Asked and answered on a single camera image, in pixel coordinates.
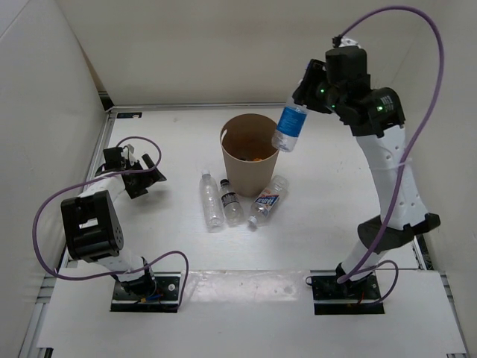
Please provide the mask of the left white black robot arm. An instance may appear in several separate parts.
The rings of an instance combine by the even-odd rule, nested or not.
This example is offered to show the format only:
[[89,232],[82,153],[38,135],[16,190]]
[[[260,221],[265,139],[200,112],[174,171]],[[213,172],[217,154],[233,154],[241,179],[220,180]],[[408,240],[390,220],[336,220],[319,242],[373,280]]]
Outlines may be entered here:
[[72,259],[105,267],[126,292],[149,298],[157,280],[152,269],[145,268],[147,260],[124,246],[113,203],[123,192],[131,199],[146,195],[150,186],[166,178],[148,154],[138,160],[133,152],[132,145],[103,150],[105,164],[95,173],[98,181],[63,200],[60,209]]

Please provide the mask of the white-blue label plastic bottle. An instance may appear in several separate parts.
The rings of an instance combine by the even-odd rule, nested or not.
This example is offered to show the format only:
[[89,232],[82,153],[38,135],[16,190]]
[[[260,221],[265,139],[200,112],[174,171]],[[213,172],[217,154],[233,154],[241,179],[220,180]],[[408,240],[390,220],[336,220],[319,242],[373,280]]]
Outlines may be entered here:
[[283,176],[275,175],[270,183],[260,192],[250,207],[247,222],[252,227],[262,226],[278,205],[281,198],[288,193],[289,182]]

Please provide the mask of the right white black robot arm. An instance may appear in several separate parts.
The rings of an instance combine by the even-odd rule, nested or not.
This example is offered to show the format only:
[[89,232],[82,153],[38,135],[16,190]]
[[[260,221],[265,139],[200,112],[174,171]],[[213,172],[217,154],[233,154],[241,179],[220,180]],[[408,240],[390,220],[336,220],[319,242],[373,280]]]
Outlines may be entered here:
[[356,45],[333,48],[312,59],[293,92],[295,104],[334,113],[350,128],[367,160],[380,214],[358,226],[358,243],[336,268],[335,291],[351,298],[390,251],[440,226],[420,197],[408,161],[405,115],[396,91],[374,89],[367,53]]

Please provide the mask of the blue-label blue-cap plastic bottle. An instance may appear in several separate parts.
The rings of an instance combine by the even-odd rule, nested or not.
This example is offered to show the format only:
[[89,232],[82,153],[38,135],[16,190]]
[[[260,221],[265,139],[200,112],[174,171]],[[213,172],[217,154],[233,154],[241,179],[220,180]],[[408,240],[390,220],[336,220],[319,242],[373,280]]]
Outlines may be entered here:
[[292,152],[297,144],[308,112],[306,106],[295,104],[290,95],[272,137],[272,146],[280,151]]

